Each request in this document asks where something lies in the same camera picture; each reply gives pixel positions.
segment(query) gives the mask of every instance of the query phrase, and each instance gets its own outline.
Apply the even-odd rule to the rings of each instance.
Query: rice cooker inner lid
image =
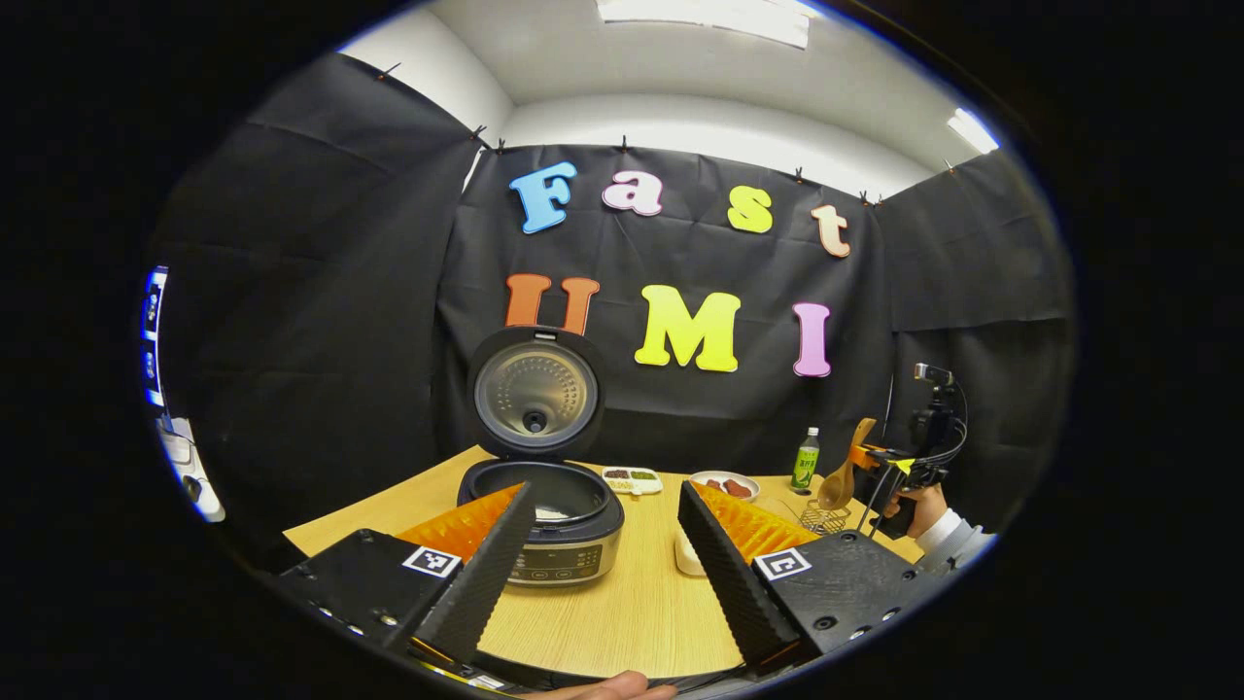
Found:
[[[484,428],[522,453],[573,440],[596,413],[600,390],[582,357],[535,334],[485,362],[474,399]]]

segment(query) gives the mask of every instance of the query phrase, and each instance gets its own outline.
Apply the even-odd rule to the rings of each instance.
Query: human hand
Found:
[[[886,505],[886,510],[882,511],[883,516],[892,518],[898,513],[899,496],[916,501],[916,517],[912,518],[912,525],[907,528],[907,537],[924,535],[948,510],[945,496],[942,495],[942,485],[934,484],[926,489],[896,494],[891,497],[889,504]]]
[[[639,671],[618,675],[588,685],[559,688],[547,693],[518,695],[525,700],[669,700],[678,693],[673,685],[648,688],[648,679]]]

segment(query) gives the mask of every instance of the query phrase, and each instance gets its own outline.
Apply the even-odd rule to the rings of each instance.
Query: ceiling light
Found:
[[[985,127],[972,112],[955,109],[954,116],[947,119],[945,123],[977,150],[988,153],[998,149],[998,142],[994,140],[994,137],[989,136],[989,132],[985,131]]]
[[[596,0],[606,22],[678,22],[729,29],[807,48],[807,17],[797,2],[770,0]]]

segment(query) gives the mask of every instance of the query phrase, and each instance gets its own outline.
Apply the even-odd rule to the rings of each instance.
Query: rice cooker control panel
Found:
[[[514,562],[515,583],[557,583],[596,576],[601,568],[600,545],[566,550],[524,548]]]

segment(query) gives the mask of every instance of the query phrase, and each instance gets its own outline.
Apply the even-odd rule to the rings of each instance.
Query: green bottle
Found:
[[[807,440],[799,446],[799,454],[795,456],[795,474],[790,477],[791,489],[807,489],[812,484],[816,459],[821,456],[821,444],[816,441],[820,434],[821,429],[807,429]]]

